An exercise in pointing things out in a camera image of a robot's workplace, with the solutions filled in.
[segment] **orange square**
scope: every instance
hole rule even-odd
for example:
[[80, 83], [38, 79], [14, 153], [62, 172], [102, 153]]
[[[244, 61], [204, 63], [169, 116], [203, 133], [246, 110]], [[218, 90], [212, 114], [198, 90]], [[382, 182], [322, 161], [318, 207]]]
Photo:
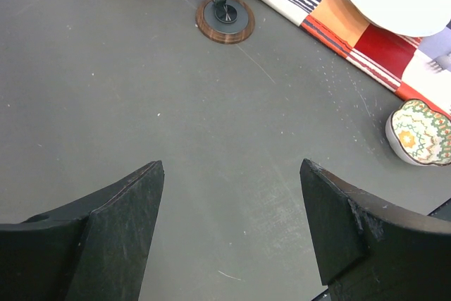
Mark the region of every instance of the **orange square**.
[[310, 15], [351, 47], [369, 26], [365, 17], [348, 0], [322, 0]]

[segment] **bowl rim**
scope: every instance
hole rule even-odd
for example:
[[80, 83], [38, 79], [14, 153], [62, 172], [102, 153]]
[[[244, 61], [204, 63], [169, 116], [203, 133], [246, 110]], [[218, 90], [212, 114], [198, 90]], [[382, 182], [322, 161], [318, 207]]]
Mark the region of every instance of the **bowl rim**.
[[390, 129], [391, 129], [391, 131], [393, 132], [393, 135], [395, 136], [395, 139], [396, 139], [397, 143], [400, 145], [400, 148], [402, 149], [402, 151], [403, 151], [410, 159], [412, 159], [412, 161], [415, 161], [415, 162], [416, 162], [417, 164], [419, 164], [419, 165], [422, 165], [422, 166], [437, 166], [437, 167], [445, 167], [445, 166], [451, 165], [451, 159], [450, 159], [450, 161], [447, 162], [446, 164], [437, 164], [437, 163], [435, 163], [435, 162], [428, 162], [427, 164], [425, 164], [424, 162], [420, 162], [420, 161], [416, 160], [412, 155], [410, 155], [410, 154], [405, 150], [404, 146], [403, 146], [402, 143], [401, 143], [401, 140], [397, 137], [396, 132], [395, 132], [395, 129], [394, 129], [394, 127], [393, 127], [393, 117], [395, 116], [395, 113], [397, 113], [398, 111], [401, 111], [401, 110], [404, 108], [404, 106], [405, 106], [407, 103], [409, 103], [409, 102], [422, 102], [422, 103], [425, 104], [426, 107], [427, 107], [428, 109], [430, 109], [432, 112], [437, 113], [437, 114], [440, 114], [444, 119], [446, 119], [447, 121], [449, 121], [449, 122], [451, 123], [451, 120], [450, 120], [447, 116], [445, 116], [444, 114], [442, 114], [442, 113], [440, 113], [440, 112], [434, 111], [434, 110], [433, 110], [431, 107], [429, 107], [429, 105], [428, 105], [426, 102], [424, 102], [423, 100], [421, 100], [421, 99], [409, 99], [409, 100], [405, 101], [404, 103], [402, 103], [402, 105], [401, 105], [396, 111], [392, 112], [392, 113], [390, 114], [390, 117], [389, 117], [389, 119], [390, 119]]

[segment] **colorful placemat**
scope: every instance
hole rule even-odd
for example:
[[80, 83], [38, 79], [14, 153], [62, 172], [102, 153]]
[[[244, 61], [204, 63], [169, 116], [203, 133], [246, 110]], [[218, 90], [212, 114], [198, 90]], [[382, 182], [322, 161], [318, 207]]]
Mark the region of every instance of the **colorful placemat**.
[[451, 23], [412, 38], [371, 24], [350, 0], [262, 0], [404, 100], [421, 99], [451, 118], [451, 71], [429, 63], [451, 52]]

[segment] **wooden base rim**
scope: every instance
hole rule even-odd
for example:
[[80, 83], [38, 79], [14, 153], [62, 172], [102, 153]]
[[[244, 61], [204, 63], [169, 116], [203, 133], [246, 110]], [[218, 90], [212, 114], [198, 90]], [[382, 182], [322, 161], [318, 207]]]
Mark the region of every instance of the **wooden base rim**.
[[241, 6], [245, 8], [247, 15], [249, 16], [247, 26], [238, 33], [227, 34], [216, 31], [205, 21], [204, 9], [205, 6], [208, 5], [211, 1], [212, 0], [203, 1], [196, 11], [196, 24], [200, 32], [202, 32], [204, 36], [220, 44], [237, 44], [239, 42], [245, 41], [247, 38], [250, 37], [255, 28], [255, 17], [254, 14], [252, 13], [251, 8], [245, 2], [241, 0], [233, 0], [238, 2]]

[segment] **table surface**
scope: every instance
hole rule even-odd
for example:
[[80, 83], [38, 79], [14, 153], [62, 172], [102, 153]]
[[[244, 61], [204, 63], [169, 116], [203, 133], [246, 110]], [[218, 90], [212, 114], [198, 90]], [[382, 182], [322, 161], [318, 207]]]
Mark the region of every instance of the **table surface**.
[[451, 172], [400, 161], [401, 101], [275, 11], [245, 0], [254, 34], [223, 46], [201, 1], [0, 0], [0, 222], [161, 159], [141, 300], [310, 300], [303, 158], [423, 214]]

